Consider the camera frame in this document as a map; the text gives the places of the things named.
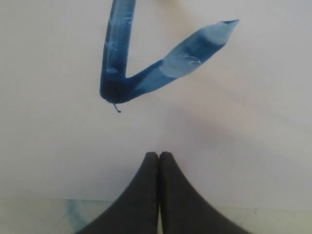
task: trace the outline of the v-shaped paint stroke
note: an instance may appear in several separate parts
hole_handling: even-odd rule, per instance
[[[113,0],[103,52],[100,95],[109,103],[128,102],[186,76],[227,43],[238,20],[203,27],[167,56],[133,77],[126,77],[136,0]]]

